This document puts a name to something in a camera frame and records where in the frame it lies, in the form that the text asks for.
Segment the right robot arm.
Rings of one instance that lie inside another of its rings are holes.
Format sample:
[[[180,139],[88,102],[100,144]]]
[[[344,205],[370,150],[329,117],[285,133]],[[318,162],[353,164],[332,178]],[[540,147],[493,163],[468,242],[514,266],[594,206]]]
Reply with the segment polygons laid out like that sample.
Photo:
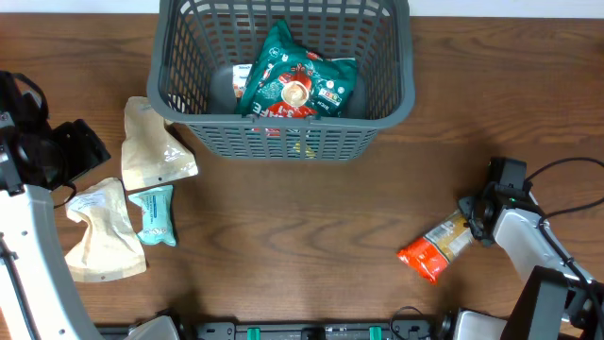
[[[525,286],[507,318],[459,311],[449,338],[559,339],[568,322],[581,338],[603,340],[603,285],[556,238],[532,179],[524,162],[493,157],[485,187],[459,200],[473,237],[504,249]]]

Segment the dark grey plastic basket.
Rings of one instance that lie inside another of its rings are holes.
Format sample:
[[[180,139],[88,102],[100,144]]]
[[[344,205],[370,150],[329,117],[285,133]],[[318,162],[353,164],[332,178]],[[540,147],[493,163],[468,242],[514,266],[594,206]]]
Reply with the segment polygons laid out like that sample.
[[[213,153],[348,161],[415,99],[406,0],[161,0],[147,96]]]

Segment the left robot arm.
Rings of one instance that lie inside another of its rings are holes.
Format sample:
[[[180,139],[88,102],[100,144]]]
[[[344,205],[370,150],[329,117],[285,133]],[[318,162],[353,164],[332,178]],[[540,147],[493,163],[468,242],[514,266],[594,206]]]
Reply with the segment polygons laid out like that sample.
[[[43,91],[1,74],[1,311],[14,339],[98,339],[63,257],[52,193],[110,154],[81,119],[48,123]]]

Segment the teal wet wipes pack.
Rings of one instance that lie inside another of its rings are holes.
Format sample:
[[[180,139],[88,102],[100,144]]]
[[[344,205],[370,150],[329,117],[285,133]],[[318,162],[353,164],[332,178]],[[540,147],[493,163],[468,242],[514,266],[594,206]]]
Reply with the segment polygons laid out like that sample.
[[[164,185],[128,196],[142,210],[143,228],[137,236],[144,245],[176,246],[171,208],[173,190],[172,185]]]

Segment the red spaghetti pasta packet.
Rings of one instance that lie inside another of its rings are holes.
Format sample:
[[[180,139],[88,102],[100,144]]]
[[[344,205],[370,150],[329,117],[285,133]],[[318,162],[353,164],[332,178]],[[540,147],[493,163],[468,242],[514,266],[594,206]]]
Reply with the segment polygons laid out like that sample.
[[[398,251],[401,262],[435,284],[440,274],[469,246],[474,237],[459,210]]]

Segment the white tissue pack box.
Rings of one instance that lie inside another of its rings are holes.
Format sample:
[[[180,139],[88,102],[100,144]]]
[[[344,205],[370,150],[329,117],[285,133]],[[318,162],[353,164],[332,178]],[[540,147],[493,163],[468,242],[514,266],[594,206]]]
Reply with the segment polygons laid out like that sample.
[[[339,59],[330,59],[330,60],[337,61],[337,60],[354,60],[354,59],[353,58],[339,58]],[[274,65],[272,63],[269,63],[268,70],[270,71],[270,69],[273,68],[273,66]],[[252,64],[238,64],[238,65],[235,65],[232,67],[232,86],[233,86],[233,91],[234,91],[236,99],[240,99],[245,92],[247,78],[249,76],[251,68],[252,68]],[[327,87],[329,89],[334,88],[334,85],[332,83],[333,83],[333,81],[328,82]],[[338,92],[338,94],[343,94],[344,88],[338,87],[337,92]]]

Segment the green Nescafe coffee bag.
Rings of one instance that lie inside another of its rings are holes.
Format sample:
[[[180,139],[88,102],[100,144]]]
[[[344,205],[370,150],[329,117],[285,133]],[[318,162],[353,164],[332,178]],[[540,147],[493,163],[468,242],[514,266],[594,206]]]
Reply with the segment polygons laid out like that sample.
[[[338,117],[357,83],[354,60],[331,61],[296,43],[287,23],[277,21],[252,65],[235,112],[268,118]],[[334,88],[327,87],[333,81]],[[344,93],[338,93],[338,87]]]

